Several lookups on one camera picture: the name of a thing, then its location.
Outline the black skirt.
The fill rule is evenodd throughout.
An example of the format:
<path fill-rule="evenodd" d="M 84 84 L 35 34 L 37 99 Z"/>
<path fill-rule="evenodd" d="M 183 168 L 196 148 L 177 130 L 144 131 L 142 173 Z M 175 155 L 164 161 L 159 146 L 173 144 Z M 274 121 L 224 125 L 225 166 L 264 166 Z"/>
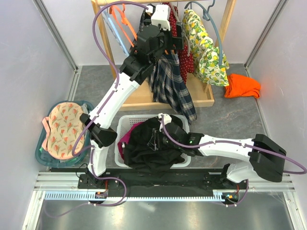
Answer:
<path fill-rule="evenodd" d="M 153 151 L 147 147 L 153 128 L 160 128 L 157 117 L 149 118 L 137 126 L 130 135 L 128 144 L 123 150 L 124 163 L 142 173 L 162 175 L 174 164 L 182 163 L 182 152 L 172 146 L 165 150 Z"/>

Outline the magenta pleated skirt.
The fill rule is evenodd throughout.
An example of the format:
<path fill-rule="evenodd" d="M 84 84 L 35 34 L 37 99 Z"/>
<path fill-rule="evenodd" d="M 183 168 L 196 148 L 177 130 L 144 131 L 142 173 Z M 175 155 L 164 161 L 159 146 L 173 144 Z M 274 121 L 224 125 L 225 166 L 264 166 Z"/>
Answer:
<path fill-rule="evenodd" d="M 130 135 L 131 132 L 140 124 L 142 124 L 142 122 L 138 122 L 136 124 L 134 124 L 131 129 L 120 139 L 120 141 L 118 142 L 117 146 L 118 146 L 118 150 L 120 153 L 120 156 L 122 159 L 124 159 L 124 154 L 123 154 L 123 150 L 125 148 L 125 146 L 128 144 L 129 139 L 130 139 Z"/>

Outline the navy plaid skirt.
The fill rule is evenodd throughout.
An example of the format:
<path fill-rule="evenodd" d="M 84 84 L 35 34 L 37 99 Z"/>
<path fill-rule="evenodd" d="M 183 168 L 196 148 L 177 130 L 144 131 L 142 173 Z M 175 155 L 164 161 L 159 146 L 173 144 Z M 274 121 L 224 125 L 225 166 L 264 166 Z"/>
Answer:
<path fill-rule="evenodd" d="M 153 94 L 153 102 L 170 105 L 176 113 L 184 115 L 189 123 L 197 120 L 193 100 L 180 74 L 177 54 L 163 54 L 146 81 Z"/>

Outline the orange hanger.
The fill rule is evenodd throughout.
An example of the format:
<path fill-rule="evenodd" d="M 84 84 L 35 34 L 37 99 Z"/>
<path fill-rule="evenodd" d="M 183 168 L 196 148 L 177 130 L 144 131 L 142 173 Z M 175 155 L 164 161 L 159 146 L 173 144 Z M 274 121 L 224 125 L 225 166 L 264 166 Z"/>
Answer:
<path fill-rule="evenodd" d="M 131 23 L 129 22 L 129 20 L 127 19 L 126 15 L 125 15 L 125 10 L 126 10 L 125 4 L 122 3 L 121 5 L 122 5 L 122 9 L 120 9 L 119 6 L 117 6 L 117 5 L 111 6 L 110 9 L 109 9 L 109 14 L 111 14 L 113 16 L 114 20 L 116 21 L 117 25 L 122 30 L 123 34 L 125 35 L 125 37 L 129 41 L 130 45 L 132 47 L 134 47 L 134 43 L 130 39 L 130 37 L 127 35 L 126 31 L 123 28 L 123 25 L 127 26 L 130 29 L 130 31 L 131 31 L 131 33 L 132 33 L 132 35 L 134 37 L 134 40 L 137 40 L 137 34 L 136 34 L 136 32 L 133 29 Z M 120 14 L 121 22 L 119 22 L 119 20 L 117 19 L 116 12 L 118 12 Z"/>

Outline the light blue hanger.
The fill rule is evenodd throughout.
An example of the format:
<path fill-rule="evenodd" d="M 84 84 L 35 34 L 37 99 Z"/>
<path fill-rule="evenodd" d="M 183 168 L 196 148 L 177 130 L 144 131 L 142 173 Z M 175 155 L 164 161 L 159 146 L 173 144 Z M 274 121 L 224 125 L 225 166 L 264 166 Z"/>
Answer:
<path fill-rule="evenodd" d="M 122 38 L 113 22 L 113 20 L 111 19 L 111 17 L 109 16 L 109 14 L 106 11 L 102 12 L 104 19 L 106 19 L 106 23 L 110 29 L 110 31 L 112 32 L 112 35 L 114 36 L 115 40 L 117 41 L 117 43 L 119 44 L 119 46 L 121 47 L 121 49 L 123 50 L 124 54 L 126 56 L 129 55 L 128 50 L 126 49 Z"/>

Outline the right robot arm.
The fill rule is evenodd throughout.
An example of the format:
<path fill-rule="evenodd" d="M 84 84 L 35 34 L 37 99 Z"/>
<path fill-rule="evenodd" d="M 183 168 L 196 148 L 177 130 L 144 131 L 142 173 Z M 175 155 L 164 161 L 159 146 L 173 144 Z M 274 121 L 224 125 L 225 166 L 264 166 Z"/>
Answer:
<path fill-rule="evenodd" d="M 281 182 L 286 151 L 264 134 L 254 138 L 236 140 L 215 138 L 201 133 L 186 132 L 171 122 L 153 128 L 148 147 L 153 150 L 174 148 L 189 156 L 219 156 L 238 160 L 226 167 L 220 176 L 224 188 L 232 188 L 245 179 L 262 178 Z"/>

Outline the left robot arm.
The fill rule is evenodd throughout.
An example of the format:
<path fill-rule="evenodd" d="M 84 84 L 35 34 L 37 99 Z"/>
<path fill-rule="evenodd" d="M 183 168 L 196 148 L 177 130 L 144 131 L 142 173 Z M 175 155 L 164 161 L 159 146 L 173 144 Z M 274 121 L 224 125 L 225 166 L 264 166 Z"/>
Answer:
<path fill-rule="evenodd" d="M 163 53 L 172 49 L 182 49 L 182 37 L 173 37 L 168 20 L 155 21 L 144 26 L 138 33 L 137 43 L 130 55 L 119 68 L 112 87 L 89 114 L 80 120 L 85 124 L 91 137 L 91 157 L 89 162 L 89 184 L 101 188 L 105 184 L 106 157 L 108 148 L 117 138 L 110 125 L 116 113 L 128 97 L 148 78 Z"/>

